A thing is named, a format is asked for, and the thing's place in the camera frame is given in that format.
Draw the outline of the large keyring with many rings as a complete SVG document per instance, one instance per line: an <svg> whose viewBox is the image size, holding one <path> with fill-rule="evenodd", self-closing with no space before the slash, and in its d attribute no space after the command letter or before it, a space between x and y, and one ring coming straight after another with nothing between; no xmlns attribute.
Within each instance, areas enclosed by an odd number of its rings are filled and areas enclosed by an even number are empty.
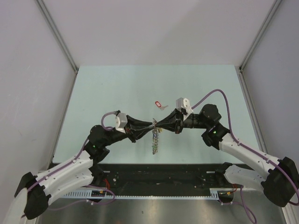
<svg viewBox="0 0 299 224"><path fill-rule="evenodd" d="M158 152L159 134L162 132L162 128L156 127L157 121L153 119L152 122L152 154L155 155Z"/></svg>

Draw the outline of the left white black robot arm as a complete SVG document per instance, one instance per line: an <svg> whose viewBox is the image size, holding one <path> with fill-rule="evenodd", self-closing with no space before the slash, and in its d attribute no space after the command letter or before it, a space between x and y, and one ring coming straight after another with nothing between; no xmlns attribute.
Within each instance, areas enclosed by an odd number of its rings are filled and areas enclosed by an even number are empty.
<svg viewBox="0 0 299 224"><path fill-rule="evenodd" d="M35 219L62 195L83 186L101 185L104 172L99 163L110 152L107 146L124 139L135 143L156 127L154 122L137 120L120 111L105 114L109 115L115 115L115 126L105 126L103 121L93 126L76 155L37 175L28 172L22 176L15 192L18 195L27 190L21 217Z"/></svg>

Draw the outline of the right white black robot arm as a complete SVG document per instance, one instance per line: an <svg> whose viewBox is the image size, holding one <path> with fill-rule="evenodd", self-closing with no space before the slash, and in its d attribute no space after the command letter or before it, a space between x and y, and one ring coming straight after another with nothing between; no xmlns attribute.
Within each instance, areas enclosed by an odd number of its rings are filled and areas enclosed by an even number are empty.
<svg viewBox="0 0 299 224"><path fill-rule="evenodd" d="M255 189L273 204L285 207L294 195L299 194L299 173L294 161L288 157L279 159L244 145L220 123L220 119L217 106L207 104L198 114L175 109L155 127L176 134L184 128L204 129L201 137L207 146L232 155L249 167L245 169L224 163L215 176L220 187L233 183Z"/></svg>

